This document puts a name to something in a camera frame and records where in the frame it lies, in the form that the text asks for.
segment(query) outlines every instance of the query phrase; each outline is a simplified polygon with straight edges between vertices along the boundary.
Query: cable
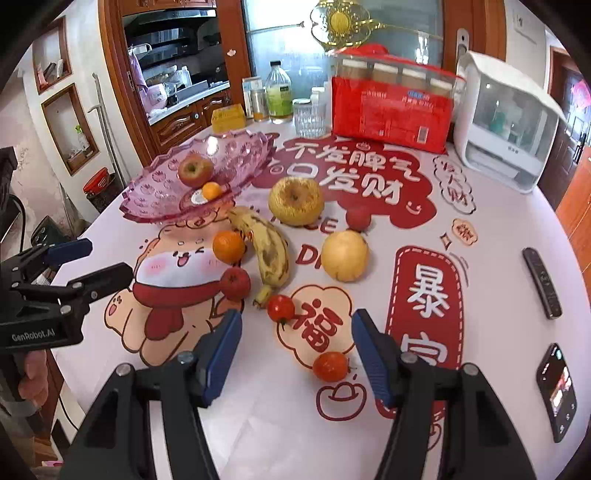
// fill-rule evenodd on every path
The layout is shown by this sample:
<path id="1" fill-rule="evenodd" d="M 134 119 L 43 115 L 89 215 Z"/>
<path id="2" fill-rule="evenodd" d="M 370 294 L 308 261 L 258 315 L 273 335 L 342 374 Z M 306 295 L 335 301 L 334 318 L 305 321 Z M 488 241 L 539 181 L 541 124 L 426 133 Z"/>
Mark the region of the cable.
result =
<path id="1" fill-rule="evenodd" d="M 56 389 L 57 392 L 57 399 L 60 401 L 60 405 L 61 405 L 61 409 L 64 411 L 64 415 L 66 416 L 66 418 L 68 419 L 68 421 L 70 422 L 70 425 L 72 425 L 74 427 L 74 429 L 76 431 L 78 431 L 78 427 L 74 424 L 74 422 L 72 421 L 72 419 L 70 418 L 70 416 L 68 415 L 68 412 L 66 411 L 66 408 L 64 406 L 64 403 L 61 399 L 61 392 L 60 390 L 57 388 L 57 384 L 55 379 L 53 378 L 53 374 L 51 372 L 49 372 L 49 376 L 51 377 L 51 382 L 53 383 L 53 387 Z"/>
<path id="2" fill-rule="evenodd" d="M 25 227 L 27 226 L 27 214 L 25 213 L 25 206 L 22 204 L 21 199 L 19 197 L 17 197 L 16 195 L 14 195 L 13 193 L 8 195 L 8 198 L 10 198 L 14 203 L 16 203 L 21 211 L 22 228 L 21 228 L 21 251 L 20 251 L 20 253 L 22 253 L 23 247 L 25 245 Z"/>

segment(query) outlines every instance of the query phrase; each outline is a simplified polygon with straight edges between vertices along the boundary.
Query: smartphone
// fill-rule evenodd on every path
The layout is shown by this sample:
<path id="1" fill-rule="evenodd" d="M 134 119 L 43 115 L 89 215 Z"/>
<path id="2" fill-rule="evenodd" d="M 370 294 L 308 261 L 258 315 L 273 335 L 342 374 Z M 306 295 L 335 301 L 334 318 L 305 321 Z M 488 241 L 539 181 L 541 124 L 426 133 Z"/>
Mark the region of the smartphone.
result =
<path id="1" fill-rule="evenodd" d="M 566 435 L 577 411 L 573 379 L 564 359 L 564 353 L 557 343 L 548 348 L 537 372 L 537 381 L 554 442 L 558 443 Z"/>

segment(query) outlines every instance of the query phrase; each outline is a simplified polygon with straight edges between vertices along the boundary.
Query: orange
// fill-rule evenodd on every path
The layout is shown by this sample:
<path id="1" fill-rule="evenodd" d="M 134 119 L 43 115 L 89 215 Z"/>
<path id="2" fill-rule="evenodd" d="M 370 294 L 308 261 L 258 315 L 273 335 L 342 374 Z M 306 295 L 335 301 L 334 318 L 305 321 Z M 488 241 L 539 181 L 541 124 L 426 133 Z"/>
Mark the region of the orange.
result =
<path id="1" fill-rule="evenodd" d="M 222 188 L 214 181 L 208 181 L 201 190 L 201 195 L 203 195 L 203 198 L 207 201 L 218 198 L 222 193 Z"/>
<path id="2" fill-rule="evenodd" d="M 213 238 L 212 247 L 217 259 L 228 265 L 237 264 L 246 251 L 244 240 L 238 232 L 232 230 L 219 232 Z"/>

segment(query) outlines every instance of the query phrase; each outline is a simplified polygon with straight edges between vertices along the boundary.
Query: cabinet door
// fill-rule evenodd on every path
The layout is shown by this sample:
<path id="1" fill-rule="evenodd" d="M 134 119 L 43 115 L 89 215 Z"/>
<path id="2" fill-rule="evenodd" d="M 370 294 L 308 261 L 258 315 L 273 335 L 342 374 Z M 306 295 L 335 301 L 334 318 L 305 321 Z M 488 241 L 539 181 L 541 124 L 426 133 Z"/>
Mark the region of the cabinet door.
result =
<path id="1" fill-rule="evenodd" d="M 199 7 L 213 7 L 212 0 L 153 0 L 154 10 L 163 8 L 199 8 Z"/>
<path id="2" fill-rule="evenodd" d="M 230 100 L 230 91 L 224 90 L 223 92 L 214 93 L 209 97 L 205 97 L 201 100 L 201 110 L 203 112 L 204 121 L 207 126 L 212 124 L 213 111 L 224 106 L 228 106 L 232 103 Z"/>
<path id="3" fill-rule="evenodd" d="M 139 14 L 154 9 L 155 0 L 119 0 L 121 16 Z"/>
<path id="4" fill-rule="evenodd" d="M 199 105 L 193 103 L 152 125 L 152 134 L 163 154 L 205 127 Z"/>

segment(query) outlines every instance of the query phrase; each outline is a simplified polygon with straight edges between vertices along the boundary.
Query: pink glass bowl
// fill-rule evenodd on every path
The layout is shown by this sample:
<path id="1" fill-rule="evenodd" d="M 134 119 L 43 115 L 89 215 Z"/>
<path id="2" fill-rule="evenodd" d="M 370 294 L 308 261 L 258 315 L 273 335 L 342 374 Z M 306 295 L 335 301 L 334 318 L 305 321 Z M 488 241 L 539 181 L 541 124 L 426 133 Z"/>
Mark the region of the pink glass bowl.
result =
<path id="1" fill-rule="evenodd" d="M 263 133 L 243 130 L 225 135 L 193 139 L 159 155 L 123 192 L 119 207 L 124 217 L 138 223 L 160 223 L 204 216 L 234 199 L 267 164 L 273 140 Z M 224 193 L 209 202 L 200 190 L 178 179 L 178 166 L 189 153 L 209 158 L 214 165 L 211 181 Z"/>

